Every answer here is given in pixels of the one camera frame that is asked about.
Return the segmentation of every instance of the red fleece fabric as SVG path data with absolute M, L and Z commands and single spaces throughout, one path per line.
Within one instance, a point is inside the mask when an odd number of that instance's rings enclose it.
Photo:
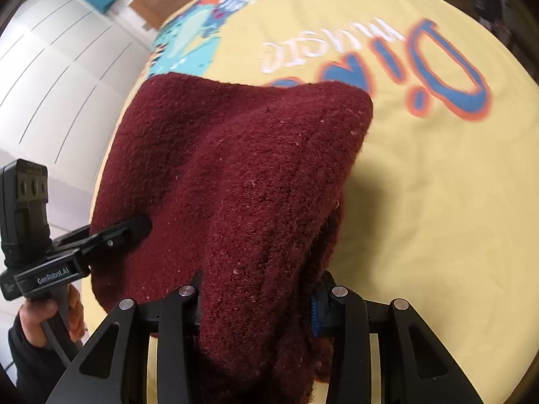
M 303 404 L 331 348 L 311 332 L 344 182 L 373 105 L 340 82 L 250 87 L 167 74 L 118 128 L 92 231 L 138 214 L 153 230 L 92 268 L 109 311 L 163 298 L 203 271 L 197 369 L 206 403 Z

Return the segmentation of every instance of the bed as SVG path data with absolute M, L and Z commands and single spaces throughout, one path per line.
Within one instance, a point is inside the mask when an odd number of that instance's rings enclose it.
M 124 111 L 170 71 L 367 91 L 374 121 L 330 270 L 365 299 L 408 299 L 484 403 L 510 402 L 539 348 L 539 88 L 502 43 L 442 0 L 194 0 L 161 28 Z M 104 312 L 88 280 L 83 297 L 92 331 Z

